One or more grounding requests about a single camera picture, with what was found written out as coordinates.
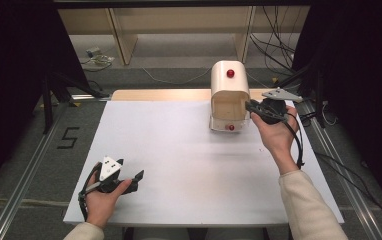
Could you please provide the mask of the dark curtain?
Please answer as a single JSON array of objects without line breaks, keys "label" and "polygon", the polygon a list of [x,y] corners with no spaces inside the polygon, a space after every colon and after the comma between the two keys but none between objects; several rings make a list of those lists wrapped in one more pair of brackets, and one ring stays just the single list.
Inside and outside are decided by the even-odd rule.
[{"label": "dark curtain", "polygon": [[0,167],[42,95],[42,81],[64,95],[57,74],[88,84],[53,0],[0,0]]},{"label": "dark curtain", "polygon": [[294,69],[323,72],[323,96],[382,188],[382,0],[309,0]]}]

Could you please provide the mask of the light wooden shelf unit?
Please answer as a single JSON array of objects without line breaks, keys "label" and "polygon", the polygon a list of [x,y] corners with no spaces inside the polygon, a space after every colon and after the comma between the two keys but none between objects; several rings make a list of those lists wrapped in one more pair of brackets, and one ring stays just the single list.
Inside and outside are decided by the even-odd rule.
[{"label": "light wooden shelf unit", "polygon": [[70,35],[111,35],[123,65],[130,63],[140,34],[231,34],[237,58],[247,58],[252,33],[299,33],[307,6],[162,7],[60,9]]}]

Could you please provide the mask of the wooden table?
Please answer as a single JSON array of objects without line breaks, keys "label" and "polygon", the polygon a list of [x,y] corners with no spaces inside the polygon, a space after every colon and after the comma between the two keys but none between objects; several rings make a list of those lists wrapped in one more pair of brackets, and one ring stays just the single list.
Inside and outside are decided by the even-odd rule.
[{"label": "wooden table", "polygon": [[211,99],[210,89],[120,89],[112,101],[206,101]]}]

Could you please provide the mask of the white table cover board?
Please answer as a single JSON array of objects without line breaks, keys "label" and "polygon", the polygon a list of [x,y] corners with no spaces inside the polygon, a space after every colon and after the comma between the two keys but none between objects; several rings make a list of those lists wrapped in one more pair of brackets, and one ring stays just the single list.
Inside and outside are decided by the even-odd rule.
[{"label": "white table cover board", "polygon": [[121,178],[144,174],[122,196],[121,226],[262,227],[288,219],[278,170],[259,132],[213,131],[207,101],[110,101],[77,181],[104,157],[121,159]]}]

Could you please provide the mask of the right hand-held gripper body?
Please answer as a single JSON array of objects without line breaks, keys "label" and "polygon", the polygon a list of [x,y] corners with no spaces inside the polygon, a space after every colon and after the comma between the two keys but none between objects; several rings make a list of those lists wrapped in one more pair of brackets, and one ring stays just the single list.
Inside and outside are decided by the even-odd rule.
[{"label": "right hand-held gripper body", "polygon": [[295,95],[282,88],[263,93],[264,99],[256,104],[255,113],[267,124],[272,125],[287,120],[286,102],[303,101],[301,96]]}]

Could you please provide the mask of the person's right hand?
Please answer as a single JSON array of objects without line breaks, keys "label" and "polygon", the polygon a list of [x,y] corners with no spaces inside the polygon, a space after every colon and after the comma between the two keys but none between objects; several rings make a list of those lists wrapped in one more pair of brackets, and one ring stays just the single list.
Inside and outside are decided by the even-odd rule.
[{"label": "person's right hand", "polygon": [[292,129],[292,131],[290,131],[284,123],[269,125],[256,113],[251,114],[251,119],[258,128],[262,143],[271,153],[281,175],[298,170],[298,166],[291,154],[294,133],[299,130],[296,116],[297,110],[288,106],[288,125]]}]

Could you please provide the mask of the person's left hand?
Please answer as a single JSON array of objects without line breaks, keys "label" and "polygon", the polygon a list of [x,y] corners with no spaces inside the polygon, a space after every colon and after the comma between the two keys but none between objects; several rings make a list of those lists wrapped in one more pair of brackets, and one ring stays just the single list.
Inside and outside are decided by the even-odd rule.
[{"label": "person's left hand", "polygon": [[111,193],[93,191],[86,195],[85,202],[88,216],[86,222],[104,229],[113,215],[116,202],[132,183],[131,179],[123,180]]}]

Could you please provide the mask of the black metal stand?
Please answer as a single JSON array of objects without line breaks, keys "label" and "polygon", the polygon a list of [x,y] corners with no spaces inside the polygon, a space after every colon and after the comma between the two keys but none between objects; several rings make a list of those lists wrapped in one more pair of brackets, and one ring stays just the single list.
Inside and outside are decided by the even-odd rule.
[{"label": "black metal stand", "polygon": [[323,87],[324,87],[324,66],[319,60],[312,59],[306,66],[287,77],[285,80],[275,84],[275,87],[284,88],[287,85],[300,81],[298,93],[303,97],[314,96],[315,118],[318,124],[324,128],[323,120]]}]

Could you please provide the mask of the cream drawer with red knob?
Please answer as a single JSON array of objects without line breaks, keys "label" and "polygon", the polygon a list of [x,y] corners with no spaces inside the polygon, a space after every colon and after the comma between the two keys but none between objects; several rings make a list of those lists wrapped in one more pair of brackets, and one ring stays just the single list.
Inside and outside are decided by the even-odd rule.
[{"label": "cream drawer with red knob", "polygon": [[249,120],[244,99],[214,98],[211,101],[209,128],[214,131],[239,132]]}]

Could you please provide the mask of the black tripod stand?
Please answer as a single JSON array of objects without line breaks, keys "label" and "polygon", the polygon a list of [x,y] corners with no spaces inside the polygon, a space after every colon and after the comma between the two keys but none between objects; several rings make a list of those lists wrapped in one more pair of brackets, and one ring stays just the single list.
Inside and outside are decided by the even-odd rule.
[{"label": "black tripod stand", "polygon": [[81,83],[60,72],[48,73],[41,84],[45,116],[44,134],[50,131],[54,122],[51,96],[54,95],[61,103],[68,103],[73,99],[72,94],[68,91],[69,87],[77,88],[97,99],[109,97],[109,94],[93,90],[87,81]]}]

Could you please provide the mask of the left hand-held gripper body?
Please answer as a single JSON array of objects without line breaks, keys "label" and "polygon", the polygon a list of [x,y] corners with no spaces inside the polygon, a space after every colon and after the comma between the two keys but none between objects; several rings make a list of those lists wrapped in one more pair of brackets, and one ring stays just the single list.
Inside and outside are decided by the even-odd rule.
[{"label": "left hand-held gripper body", "polygon": [[121,183],[119,175],[123,165],[116,162],[117,160],[105,156],[97,165],[95,175],[95,189],[101,193],[113,192]]}]

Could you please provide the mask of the aluminium floor rail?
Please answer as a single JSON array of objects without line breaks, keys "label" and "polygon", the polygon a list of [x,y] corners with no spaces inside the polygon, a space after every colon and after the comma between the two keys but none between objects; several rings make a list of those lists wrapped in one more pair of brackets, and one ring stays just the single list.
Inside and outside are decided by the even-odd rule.
[{"label": "aluminium floor rail", "polygon": [[106,103],[59,104],[43,132],[34,112],[12,158],[0,169],[0,240],[61,240],[63,222]]},{"label": "aluminium floor rail", "polygon": [[318,124],[315,117],[305,123],[314,154],[342,214],[343,228],[349,239],[382,240],[382,228],[375,216],[376,205],[367,195],[370,189],[366,182],[346,165],[328,131]]}]

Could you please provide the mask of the cream roll-top drawer cabinet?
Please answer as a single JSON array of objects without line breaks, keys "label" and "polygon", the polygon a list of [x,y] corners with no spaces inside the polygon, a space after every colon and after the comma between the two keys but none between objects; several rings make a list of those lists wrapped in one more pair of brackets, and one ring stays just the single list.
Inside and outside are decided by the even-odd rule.
[{"label": "cream roll-top drawer cabinet", "polygon": [[211,101],[214,98],[250,100],[246,70],[240,61],[222,60],[211,70]]}]

